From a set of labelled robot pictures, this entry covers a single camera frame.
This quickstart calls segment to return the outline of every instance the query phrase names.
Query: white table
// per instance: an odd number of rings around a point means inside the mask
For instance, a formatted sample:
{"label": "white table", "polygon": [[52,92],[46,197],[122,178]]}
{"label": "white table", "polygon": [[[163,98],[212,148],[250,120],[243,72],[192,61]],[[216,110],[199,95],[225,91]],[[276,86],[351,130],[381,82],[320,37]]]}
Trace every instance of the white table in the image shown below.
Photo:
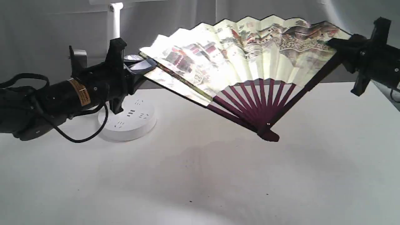
{"label": "white table", "polygon": [[[352,86],[319,84],[274,126],[278,143],[166,90],[138,92],[158,123],[132,142],[2,134],[0,224],[400,224],[400,114]],[[61,128],[83,138],[95,124]]]}

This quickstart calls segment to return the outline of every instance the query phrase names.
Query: painted scenery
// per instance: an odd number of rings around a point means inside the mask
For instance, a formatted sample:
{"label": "painted scenery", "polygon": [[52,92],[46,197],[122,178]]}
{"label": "painted scenery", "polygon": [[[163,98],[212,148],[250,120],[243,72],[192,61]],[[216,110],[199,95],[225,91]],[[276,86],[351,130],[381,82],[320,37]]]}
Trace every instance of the painted scenery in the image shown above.
{"label": "painted scenery", "polygon": [[303,87],[334,55],[325,43],[349,37],[328,22],[246,17],[179,29],[141,52],[165,68],[156,82],[163,85],[161,80],[168,80],[169,87],[182,82],[212,99],[226,87],[248,80],[270,78]]}

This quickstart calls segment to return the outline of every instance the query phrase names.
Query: gray curtain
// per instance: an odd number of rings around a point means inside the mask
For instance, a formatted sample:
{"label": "gray curtain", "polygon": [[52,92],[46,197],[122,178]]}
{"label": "gray curtain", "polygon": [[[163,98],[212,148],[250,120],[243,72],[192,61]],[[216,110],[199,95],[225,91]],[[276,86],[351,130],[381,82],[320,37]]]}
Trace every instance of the gray curtain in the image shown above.
{"label": "gray curtain", "polygon": [[[127,54],[150,45],[158,34],[171,35],[178,28],[200,22],[214,24],[224,18],[245,16],[262,19],[275,14],[301,17],[311,23],[328,20],[350,33],[370,36],[379,16],[393,20],[389,44],[400,47],[400,2],[397,0],[167,0],[125,4],[121,12],[121,37]],[[85,49],[89,64],[101,62],[106,53],[107,6],[88,0],[13,0],[0,9],[0,82],[20,72],[48,76],[52,83],[68,79],[68,46]],[[339,68],[326,82],[354,80]]]}

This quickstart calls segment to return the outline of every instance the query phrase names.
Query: white round power strip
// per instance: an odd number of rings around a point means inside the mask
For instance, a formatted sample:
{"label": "white round power strip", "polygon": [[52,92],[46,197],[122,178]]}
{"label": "white round power strip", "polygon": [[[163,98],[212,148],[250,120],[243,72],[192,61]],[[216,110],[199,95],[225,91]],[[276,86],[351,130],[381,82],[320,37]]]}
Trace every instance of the white round power strip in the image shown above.
{"label": "white round power strip", "polygon": [[[108,121],[101,134],[113,141],[131,141],[138,139],[156,125],[154,107],[139,96],[128,96],[122,103],[123,112],[115,115],[109,111]],[[105,110],[98,115],[99,126],[103,124]]]}

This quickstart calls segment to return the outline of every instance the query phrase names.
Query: folding fan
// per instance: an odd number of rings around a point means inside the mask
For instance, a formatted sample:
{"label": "folding fan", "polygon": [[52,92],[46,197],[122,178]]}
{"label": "folding fan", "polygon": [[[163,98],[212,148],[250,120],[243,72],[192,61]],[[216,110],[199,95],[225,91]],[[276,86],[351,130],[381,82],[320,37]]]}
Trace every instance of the folding fan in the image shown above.
{"label": "folding fan", "polygon": [[341,63],[332,38],[350,35],[329,22],[246,17],[159,35],[140,55],[158,66],[147,79],[278,141],[270,128]]}

